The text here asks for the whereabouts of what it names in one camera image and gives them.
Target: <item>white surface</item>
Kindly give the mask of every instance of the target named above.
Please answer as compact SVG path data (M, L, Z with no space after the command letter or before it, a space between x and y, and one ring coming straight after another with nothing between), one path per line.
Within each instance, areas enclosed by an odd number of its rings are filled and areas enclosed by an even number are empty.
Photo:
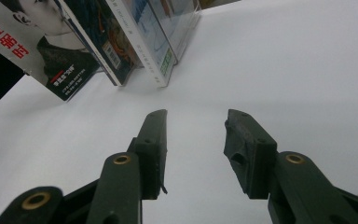
M124 88L96 75L69 103L23 78L0 102L0 214L19 194L67 194L127 150L145 116L168 110L168 195L144 223L271 223L223 155L229 108L253 115L278 150L310 157L358 194L358 0L242 0L202 12L168 88L145 70Z

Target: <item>book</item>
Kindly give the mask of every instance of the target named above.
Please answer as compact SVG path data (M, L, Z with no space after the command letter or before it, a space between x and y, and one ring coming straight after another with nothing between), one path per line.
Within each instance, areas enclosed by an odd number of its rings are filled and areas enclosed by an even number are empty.
M147 0L104 0L147 72L166 87L176 63L171 46Z
M115 86L123 86L138 57L104 0L55 0Z
M64 101L99 68L52 1L0 0L0 54Z

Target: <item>book spine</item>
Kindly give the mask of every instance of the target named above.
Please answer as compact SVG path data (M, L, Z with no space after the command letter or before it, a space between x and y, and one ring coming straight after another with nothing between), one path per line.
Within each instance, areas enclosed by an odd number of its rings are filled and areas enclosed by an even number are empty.
M109 64L106 62L106 60L103 58L103 55L100 53L100 51L97 50L95 45L92 43L91 39L87 35L86 31L81 27L80 23L76 19L76 16L72 12L71 8L66 5L64 0L58 0L60 3L60 6L62 8L62 14L63 16L71 23L71 26L75 29L77 35L80 36L80 38L83 40L86 47L89 49L89 51L92 52L93 55L97 58L97 61L103 68L104 72L108 75L110 80L115 86L122 86L122 83L118 80L113 70L110 68Z
M162 18L160 18L158 16L158 13L156 12L156 7L162 7L162 5L155 6L155 5L153 5L153 3L150 0L147 0L147 4L149 4L150 8L152 9L153 15L156 17L156 19L158 21L159 29L161 29L165 38L168 40L168 44L170 45L170 48L172 49L172 52L173 52L173 57L175 58L175 64L179 63L180 58L177 56L176 48L172 45L172 41L170 40L170 37L167 35L167 32L164 30L164 27L162 27L162 24L161 24ZM168 7L167 10L172 11L172 8L170 6L167 6L167 7Z
M144 37L141 35L138 25L131 15L131 12L126 6L125 0L105 0L107 5L112 10L113 14L118 20L121 28L126 34L127 38L133 45L135 52L139 59L147 69L148 73L156 81L159 87L166 87L170 78L171 72L161 73L156 59L151 54L149 47L145 43Z

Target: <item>photo of a person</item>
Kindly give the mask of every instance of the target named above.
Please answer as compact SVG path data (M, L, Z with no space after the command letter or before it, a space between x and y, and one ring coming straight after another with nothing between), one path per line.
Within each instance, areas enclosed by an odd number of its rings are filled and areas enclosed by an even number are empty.
M74 75L86 69L90 76L99 67L72 29L67 25L54 0L0 0L13 13L13 18L26 27L40 29L44 35L37 43L37 50L44 60L45 85L56 94L65 97L68 90L66 78L57 85L57 76L62 71L74 68Z

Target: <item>white table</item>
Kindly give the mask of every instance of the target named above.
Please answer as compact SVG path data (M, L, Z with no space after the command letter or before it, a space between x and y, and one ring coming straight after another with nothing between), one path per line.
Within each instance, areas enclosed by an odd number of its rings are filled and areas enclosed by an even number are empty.
M152 111L168 110L168 195L144 223L270 223L223 155L230 108L279 151L310 157L358 195L358 0L242 0L204 10L170 85L144 69L125 88L97 74L63 103L29 77L0 101L0 214L38 186L64 194L99 177Z

